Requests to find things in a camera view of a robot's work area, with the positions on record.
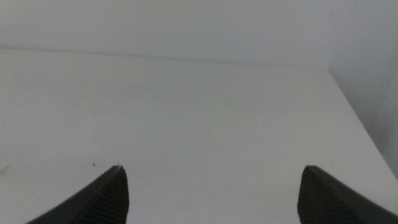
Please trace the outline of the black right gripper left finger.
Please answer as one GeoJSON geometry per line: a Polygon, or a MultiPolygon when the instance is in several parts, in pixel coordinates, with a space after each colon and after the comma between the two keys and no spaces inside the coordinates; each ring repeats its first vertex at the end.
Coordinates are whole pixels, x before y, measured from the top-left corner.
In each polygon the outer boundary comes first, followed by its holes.
{"type": "Polygon", "coordinates": [[[128,211],[126,171],[123,166],[112,166],[75,195],[28,224],[125,224],[128,211]]]}

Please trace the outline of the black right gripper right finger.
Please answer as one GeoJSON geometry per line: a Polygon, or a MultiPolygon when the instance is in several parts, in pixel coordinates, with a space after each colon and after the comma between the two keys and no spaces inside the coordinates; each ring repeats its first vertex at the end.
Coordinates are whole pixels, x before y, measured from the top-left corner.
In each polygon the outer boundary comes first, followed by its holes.
{"type": "Polygon", "coordinates": [[[397,224],[397,215],[317,166],[302,172],[297,212],[301,223],[397,224]]]}

